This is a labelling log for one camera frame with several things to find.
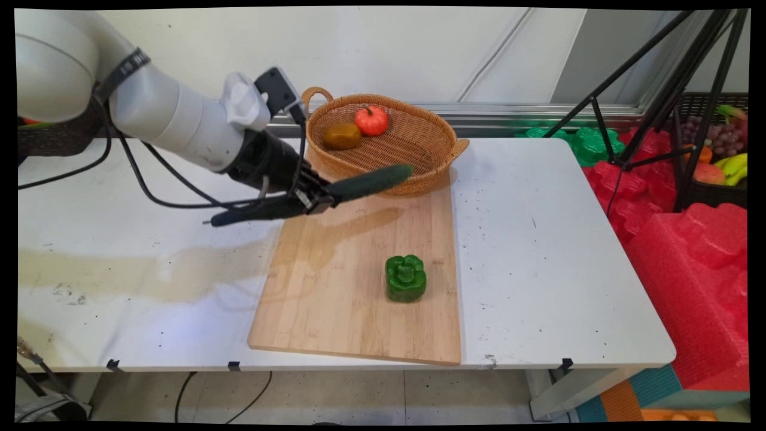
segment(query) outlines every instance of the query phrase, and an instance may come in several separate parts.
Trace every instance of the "white table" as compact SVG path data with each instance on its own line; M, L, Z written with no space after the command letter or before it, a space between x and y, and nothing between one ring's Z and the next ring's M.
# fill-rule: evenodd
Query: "white table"
M104 141L79 156L30 158L19 167L19 183L87 164ZM130 143L155 195L201 201L137 140ZM256 195L163 155L217 199ZM564 141L475 139L450 175L459 368L547 370L570 358L573 371L550 389L537 387L540 373L529 374L533 413L541 419L674 359L673 343ZM247 333L282 222L202 224L217 212L150 202L117 140L91 171L20 191L18 334L61 372L106 371L109 360L125 371L228 370L230 361L241 370L438 368L251 350Z

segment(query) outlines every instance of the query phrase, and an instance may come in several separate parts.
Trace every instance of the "orange box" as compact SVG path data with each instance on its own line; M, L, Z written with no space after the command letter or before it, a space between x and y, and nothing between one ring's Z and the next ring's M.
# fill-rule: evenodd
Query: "orange box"
M642 421L641 407L630 385L630 379L605 390L601 394L601 403L609 422L636 422Z
M641 410L643 420L698 420L718 422L711 410Z

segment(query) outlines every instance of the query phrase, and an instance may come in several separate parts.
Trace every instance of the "black tripod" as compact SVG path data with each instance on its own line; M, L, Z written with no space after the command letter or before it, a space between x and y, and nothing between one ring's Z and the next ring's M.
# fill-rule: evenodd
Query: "black tripod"
M677 179L677 195L676 204L673 207L674 212L678 212L681 209L681 202L684 202L684 195L689 189L689 184L692 182L692 176L694 175L694 169L699 161L699 155L702 153L702 147L705 140L705 133L697 133L694 142L691 147L684 148L682 150L671 151L667 154L661 154L659 156L652 157L650 159L641 160L640 162L631 163L633 155L638 150L646 136L647 131L650 128L659 129L664 125L666 119L673 111L673 107L676 106L678 99L681 97L686 85L692 79L692 76L697 71L697 68L705 59L712 46L717 42L721 35L731 25L732 31L726 41L726 48L723 52L723 56L719 63L719 68L715 73L715 79L713 80L712 89L710 90L710 98L707 106L705 107L704 114L702 115L702 122L699 125L700 130L707 130L710 120L712 119L713 110L715 108L715 102L718 100L723 88L723 83L726 79L728 69L732 64L732 58L739 42L739 37L742 33L742 28L745 26L745 18L747 16L747 9L737 9L734 18L728 24L725 24L726 18L732 13L734 9L717 9L712 12L708 20L705 22L702 30L697 34L696 38L689 47L689 50L683 55L676 69L671 73L668 81L662 86L660 92L652 104L644 113L641 124L638 126L633 138L625 146L625 151L620 157L614 156L614 151L610 145L609 138L607 136L607 127L604 123L604 118L601 115L601 109L599 109L597 97L604 90L607 89L613 82L615 82L625 71L630 69L636 64L647 52L649 52L655 45L662 41L673 29L678 27L684 20L686 20L694 11L682 11L671 22L669 22L661 31L659 31L654 37L652 37L636 54L633 54L625 63L623 63L617 70L614 71L609 77L589 93L577 106L572 109L564 118L561 119L556 125L551 127L543 137L551 137L553 133L561 129L569 120L575 117L584 107L588 104L593 106L593 111L598 122L598 128L601 131L601 136L604 138L604 145L607 148L608 162L620 167L622 172L630 172L637 166L646 165L659 160L670 159L673 157L683 156L684 154L691 153L689 156L689 162L686 164L686 171L681 173L681 178Z

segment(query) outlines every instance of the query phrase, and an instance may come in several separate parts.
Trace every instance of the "yellow banana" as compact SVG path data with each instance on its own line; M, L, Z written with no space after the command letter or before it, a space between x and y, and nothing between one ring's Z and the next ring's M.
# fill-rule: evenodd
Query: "yellow banana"
M727 186L736 186L739 183L739 180L745 178L747 175L748 175L748 166L744 165L734 175L727 176L726 180L724 180L724 184Z
M713 163L713 166L717 167L718 169L723 168L723 166L731 159L731 157L726 157L725 159L720 159L719 161Z
M742 169L743 166L748 165L748 154L747 153L737 154L736 156L729 157L728 159L725 159L725 160L726 160L726 163L723 163L723 165L719 167L723 171L724 175L732 176L736 174L737 171Z

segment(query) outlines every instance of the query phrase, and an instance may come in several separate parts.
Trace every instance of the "green bell pepper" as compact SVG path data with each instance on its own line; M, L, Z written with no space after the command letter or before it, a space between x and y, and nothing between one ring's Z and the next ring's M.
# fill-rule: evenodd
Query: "green bell pepper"
M396 302L412 302L426 291L423 261L415 255L394 256L385 262L386 295Z

